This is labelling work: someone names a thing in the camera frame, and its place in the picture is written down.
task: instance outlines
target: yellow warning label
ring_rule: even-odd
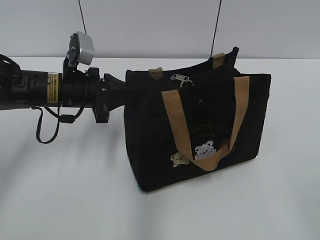
[[[57,104],[59,97],[59,74],[48,73],[48,104]]]

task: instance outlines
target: black wire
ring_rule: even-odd
[[[87,35],[87,30],[86,30],[86,25],[85,25],[84,15],[83,15],[83,13],[82,13],[82,8],[81,8],[80,0],[78,0],[78,3],[79,3],[79,8],[80,8],[80,13],[81,13],[81,18],[82,18],[82,23],[83,23],[84,33]]]
[[[218,27],[218,21],[219,21],[219,16],[220,16],[221,3],[222,3],[222,0],[220,0],[219,9],[218,9],[218,14],[217,14],[217,16],[216,16],[215,29],[214,29],[214,34],[213,34],[212,46],[211,46],[211,53],[210,53],[210,56],[209,56],[209,57],[211,57],[212,54],[213,54],[213,52],[214,52],[214,44],[215,44],[217,27]]]
[[[85,82],[84,83],[84,99],[81,103],[81,106],[80,106],[80,109],[79,111],[73,116],[73,122],[78,118],[80,117],[80,115],[82,114],[82,112],[84,111],[85,107],[86,107],[86,104],[87,104],[87,99],[88,99],[88,83]],[[54,111],[52,111],[49,107],[45,106],[44,107],[45,110],[47,110],[52,116],[56,117],[56,118],[59,118],[60,115],[59,114],[56,114]]]
[[[50,144],[50,143],[52,143],[56,139],[56,137],[58,136],[59,127],[60,127],[59,119],[57,120],[56,128],[55,128],[55,132],[53,134],[53,137],[48,141],[42,141],[41,138],[40,138],[40,133],[41,133],[41,125],[42,125],[42,118],[44,116],[44,111],[41,109],[41,107],[37,107],[37,106],[32,106],[31,108],[33,110],[36,109],[36,110],[40,110],[41,111],[41,114],[40,114],[40,117],[39,117],[39,120],[38,120],[38,125],[36,127],[36,133],[35,133],[35,137],[36,137],[37,141],[39,143],[41,143],[41,144]],[[60,107],[58,107],[57,115],[58,116],[60,115]]]

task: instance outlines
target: white table surface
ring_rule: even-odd
[[[63,63],[14,60],[50,72],[61,72]],[[97,58],[91,66],[124,80],[126,69],[202,61]],[[0,239],[320,239],[319,66],[320,60],[238,59],[242,73],[272,74],[258,157],[150,194],[140,192],[128,161],[122,107],[108,124],[96,124],[86,109],[49,145],[35,138],[39,111],[0,111]],[[55,126],[45,114],[42,137]]]

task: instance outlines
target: metal zipper pull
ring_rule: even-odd
[[[180,74],[173,74],[172,77],[170,77],[170,80],[178,80],[181,81],[180,88],[182,88],[184,83],[192,83],[194,86],[194,82],[190,80],[188,76],[183,76]]]
[[[180,74],[173,74],[172,77],[170,77],[171,80],[179,80],[179,81],[188,81],[189,77],[188,76],[183,76]]]

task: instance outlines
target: bear patch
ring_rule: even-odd
[[[188,165],[190,163],[190,161],[186,159],[180,152],[173,154],[170,159],[173,162],[173,168],[176,168],[181,164]]]
[[[196,152],[196,155],[194,156],[195,160],[206,159],[216,152],[214,142],[211,140],[201,146],[196,146],[194,150]]]

